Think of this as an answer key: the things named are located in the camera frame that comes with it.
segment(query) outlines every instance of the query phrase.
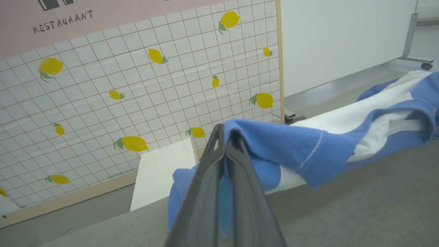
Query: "partition stand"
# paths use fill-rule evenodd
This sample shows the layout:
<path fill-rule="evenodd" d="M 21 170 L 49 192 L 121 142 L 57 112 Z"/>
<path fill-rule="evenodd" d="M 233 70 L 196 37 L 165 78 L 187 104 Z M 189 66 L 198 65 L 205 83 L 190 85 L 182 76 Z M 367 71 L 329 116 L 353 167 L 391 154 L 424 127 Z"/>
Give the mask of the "partition stand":
<path fill-rule="evenodd" d="M 425 69 L 425 70 L 430 70 L 433 66 L 433 59 L 427 59 L 427 58 L 414 58 L 414 57 L 410 57 L 409 53 L 410 53 L 410 48 L 412 45 L 412 41 L 413 41 L 413 36 L 414 36 L 414 30 L 416 28 L 416 23 L 417 23 L 417 15 L 418 13 L 414 13 L 412 14 L 411 20 L 410 20 L 410 27 L 409 27 L 409 32 L 407 34 L 407 40 L 406 40 L 406 45 L 404 47 L 404 53 L 403 56 L 400 57 L 400 59 L 402 60 L 407 60 L 407 61 L 413 61 L 413 62 L 421 62 L 421 68 Z"/>

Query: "blue and white cloth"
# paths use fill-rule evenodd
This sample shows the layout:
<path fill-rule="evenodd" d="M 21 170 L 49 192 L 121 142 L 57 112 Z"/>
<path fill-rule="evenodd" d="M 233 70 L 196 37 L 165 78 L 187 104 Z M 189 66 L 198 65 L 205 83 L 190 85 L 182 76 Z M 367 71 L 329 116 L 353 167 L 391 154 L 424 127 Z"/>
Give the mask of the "blue and white cloth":
<path fill-rule="evenodd" d="M 224 124 L 244 136 L 265 192 L 324 185 L 338 174 L 438 137 L 439 73 L 412 71 L 365 91 L 358 101 L 291 126 L 248 120 Z M 171 228 L 194 175 L 177 169 L 168 202 Z M 233 224 L 230 178 L 220 180 L 219 228 Z"/>

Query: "wallpaper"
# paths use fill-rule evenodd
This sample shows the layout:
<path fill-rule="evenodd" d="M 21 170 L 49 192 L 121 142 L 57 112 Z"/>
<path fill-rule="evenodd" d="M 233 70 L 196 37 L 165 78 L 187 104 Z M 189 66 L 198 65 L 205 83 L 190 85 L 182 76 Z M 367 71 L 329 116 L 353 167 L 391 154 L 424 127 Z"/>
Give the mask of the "wallpaper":
<path fill-rule="evenodd" d="M 21 207 L 229 119 L 280 119 L 274 0 L 227 1 L 0 61 L 0 188 Z"/>

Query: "lemon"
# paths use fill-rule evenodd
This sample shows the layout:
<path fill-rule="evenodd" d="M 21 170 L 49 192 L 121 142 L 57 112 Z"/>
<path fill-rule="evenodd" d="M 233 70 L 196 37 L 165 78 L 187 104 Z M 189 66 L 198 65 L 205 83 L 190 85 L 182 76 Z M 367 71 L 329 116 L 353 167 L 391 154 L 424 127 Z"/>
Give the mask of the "lemon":
<path fill-rule="evenodd" d="M 40 69 L 38 72 L 40 73 L 40 79 L 46 81 L 45 79 L 50 79 L 49 75 L 56 75 L 61 72 L 62 66 L 64 65 L 63 61 L 59 61 L 56 58 L 46 58 L 40 63 Z"/>
<path fill-rule="evenodd" d="M 273 55 L 273 52 L 270 51 L 270 49 L 268 49 L 267 47 L 264 48 L 264 56 L 269 57 Z"/>
<path fill-rule="evenodd" d="M 8 194 L 6 193 L 6 191 L 5 191 L 4 189 L 2 189 L 1 187 L 0 187 L 0 195 L 4 195 L 5 197 L 8 196 Z"/>
<path fill-rule="evenodd" d="M 58 134 L 58 135 L 64 135 L 64 128 L 60 125 L 60 124 L 58 124 L 58 123 L 54 123 L 53 124 L 54 125 L 54 127 L 55 127 L 55 132 Z"/>
<path fill-rule="evenodd" d="M 162 54 L 156 49 L 148 49 L 148 57 L 151 61 L 158 64 L 165 64 L 169 60 L 169 58 L 166 58 L 164 55 L 162 57 Z"/>
<path fill-rule="evenodd" d="M 258 106 L 262 109 L 271 108 L 273 107 L 273 97 L 268 93 L 255 94 L 255 96 L 250 98 L 248 104 L 250 103 L 253 105 L 258 103 Z"/>
<path fill-rule="evenodd" d="M 114 90 L 108 91 L 108 95 L 113 99 L 123 99 L 125 98 L 125 94 L 118 93 Z"/>
<path fill-rule="evenodd" d="M 227 31 L 227 28 L 231 28 L 238 24 L 239 18 L 241 18 L 236 12 L 229 11 L 226 12 L 219 21 L 218 31 L 223 34 L 221 31 Z"/>
<path fill-rule="evenodd" d="M 146 145 L 145 140 L 138 136 L 125 136 L 124 138 L 119 138 L 119 140 L 113 143 L 114 149 L 116 149 L 116 145 L 120 149 L 123 149 L 123 147 L 125 146 L 126 149 L 135 152 L 141 152 L 143 150 L 149 149 Z"/>
<path fill-rule="evenodd" d="M 70 183 L 70 180 L 66 176 L 63 176 L 63 175 L 48 176 L 45 180 L 46 180 L 46 182 L 47 181 L 49 181 L 51 183 L 55 182 L 57 184 L 62 184 L 62 185 Z"/>
<path fill-rule="evenodd" d="M 216 88 L 220 84 L 220 79 L 216 75 L 213 75 L 212 79 L 212 87 Z"/>
<path fill-rule="evenodd" d="M 201 138 L 205 136 L 204 130 L 199 127 L 190 128 L 186 131 L 186 135 L 191 134 L 196 138 Z"/>

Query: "pink banner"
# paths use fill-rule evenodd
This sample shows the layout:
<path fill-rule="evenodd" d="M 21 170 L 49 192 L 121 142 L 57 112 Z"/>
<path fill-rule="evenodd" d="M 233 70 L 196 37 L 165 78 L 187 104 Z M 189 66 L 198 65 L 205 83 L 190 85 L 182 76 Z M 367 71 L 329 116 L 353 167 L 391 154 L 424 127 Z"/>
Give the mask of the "pink banner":
<path fill-rule="evenodd" d="M 85 34 L 224 0 L 8 0 L 0 59 Z"/>

